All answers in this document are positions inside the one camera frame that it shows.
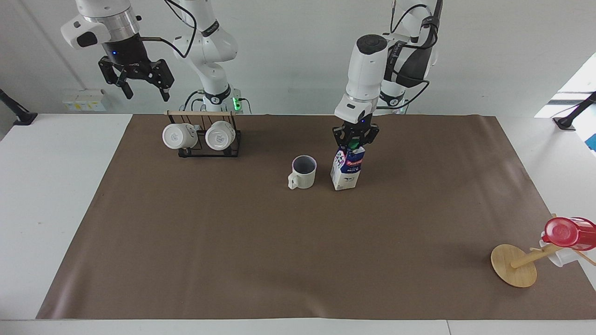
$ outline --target black stand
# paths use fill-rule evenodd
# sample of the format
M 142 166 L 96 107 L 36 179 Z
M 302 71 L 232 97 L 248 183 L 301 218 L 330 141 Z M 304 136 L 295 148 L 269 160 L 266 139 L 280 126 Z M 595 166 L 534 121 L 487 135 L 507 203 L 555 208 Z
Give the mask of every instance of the black stand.
M 180 158 L 190 158 L 190 157 L 236 158 L 236 157 L 238 157 L 238 153 L 240 152 L 240 139 L 241 139 L 242 134 L 238 130 L 238 128 L 236 128 L 236 120 L 234 119 L 234 116 L 231 114 L 229 116 L 212 116 L 212 115 L 210 116 L 207 114 L 208 113 L 206 113 L 204 115 L 198 115 L 201 117 L 201 125 L 203 128 L 201 130 L 197 131 L 197 135 L 198 135 L 197 145 L 195 145 L 193 148 L 178 149 L 178 157 L 180 157 Z M 198 123 L 191 122 L 189 115 L 192 115 L 192 114 L 185 114 L 185 115 L 180 116 L 180 118 L 182 119 L 182 123 L 190 123 L 191 125 L 198 124 Z M 167 116 L 170 119 L 171 123 L 177 123 L 172 115 L 168 114 Z M 236 132 L 236 139 L 234 140 L 234 142 L 232 142 L 232 144 L 230 144 L 229 147 L 227 147 L 226 149 L 224 149 L 222 151 L 212 150 L 211 148 L 209 148 L 206 145 L 207 141 L 205 141 L 206 148 L 203 147 L 203 141 L 205 140 L 205 134 L 207 134 L 207 129 L 205 127 L 205 120 L 204 120 L 205 117 L 209 120 L 209 123 L 211 123 L 211 124 L 213 124 L 213 122 L 214 122 L 211 120 L 212 117 L 213 118 L 221 117 L 222 120 L 229 122 L 234 127 L 234 131 Z
M 9 97 L 3 90 L 0 89 L 0 100 L 17 116 L 17 120 L 13 122 L 15 126 L 29 126 L 37 117 L 37 113 L 31 113 L 25 107 Z
M 593 92 L 586 100 L 583 100 L 579 105 L 566 117 L 555 117 L 553 121 L 557 124 L 559 129 L 564 131 L 574 131 L 572 126 L 573 120 L 578 117 L 586 108 L 590 107 L 596 101 L 596 92 Z

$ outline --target round wooden base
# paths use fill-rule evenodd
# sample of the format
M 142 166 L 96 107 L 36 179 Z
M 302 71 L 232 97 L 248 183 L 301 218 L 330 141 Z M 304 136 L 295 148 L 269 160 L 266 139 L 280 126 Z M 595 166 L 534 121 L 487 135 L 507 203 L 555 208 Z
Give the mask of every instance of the round wooden base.
M 507 284 L 515 287 L 530 287 L 536 282 L 536 266 L 533 262 L 514 269 L 511 261 L 523 257 L 526 253 L 516 246 L 502 244 L 493 249 L 491 263 L 496 274 Z

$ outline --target green indicator light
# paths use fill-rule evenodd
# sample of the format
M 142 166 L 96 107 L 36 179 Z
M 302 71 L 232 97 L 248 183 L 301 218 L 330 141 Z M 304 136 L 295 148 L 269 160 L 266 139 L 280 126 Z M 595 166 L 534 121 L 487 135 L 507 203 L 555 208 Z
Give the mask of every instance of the green indicator light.
M 238 101 L 237 98 L 232 98 L 232 101 L 234 102 L 234 109 L 240 110 L 242 108 L 242 104 Z

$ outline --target table surface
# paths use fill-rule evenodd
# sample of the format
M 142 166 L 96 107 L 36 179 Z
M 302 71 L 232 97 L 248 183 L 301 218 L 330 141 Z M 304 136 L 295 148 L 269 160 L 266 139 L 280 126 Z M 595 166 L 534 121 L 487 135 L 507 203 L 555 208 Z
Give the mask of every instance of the table surface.
M 0 333 L 559 334 L 596 327 L 596 321 L 34 321 L 130 118 L 44 114 L 0 141 Z M 579 137 L 549 119 L 498 120 L 549 210 L 596 218 L 596 159 Z M 580 263 L 596 287 L 596 267 Z

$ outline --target blue object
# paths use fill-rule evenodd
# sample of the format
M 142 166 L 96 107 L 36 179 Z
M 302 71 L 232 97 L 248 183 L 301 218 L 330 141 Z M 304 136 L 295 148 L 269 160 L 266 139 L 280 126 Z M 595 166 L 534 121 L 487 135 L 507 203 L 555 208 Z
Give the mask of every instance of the blue object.
M 596 151 L 596 134 L 593 134 L 592 137 L 588 138 L 586 144 L 588 145 L 588 148 Z

